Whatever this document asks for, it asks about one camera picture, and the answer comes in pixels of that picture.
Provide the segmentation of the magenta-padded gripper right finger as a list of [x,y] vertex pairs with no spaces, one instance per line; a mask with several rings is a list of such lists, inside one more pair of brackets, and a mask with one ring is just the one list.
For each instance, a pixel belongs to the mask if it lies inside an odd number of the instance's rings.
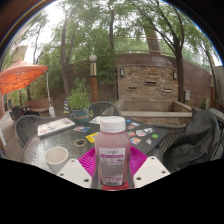
[[155,156],[147,157],[135,147],[131,147],[130,172],[135,188],[141,188],[170,174]]

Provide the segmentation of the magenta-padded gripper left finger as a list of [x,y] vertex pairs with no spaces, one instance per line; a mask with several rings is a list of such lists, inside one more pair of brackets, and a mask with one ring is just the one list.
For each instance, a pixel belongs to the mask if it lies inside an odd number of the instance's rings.
[[79,159],[70,159],[58,172],[58,176],[83,188],[96,189],[98,176],[95,149],[90,149]]

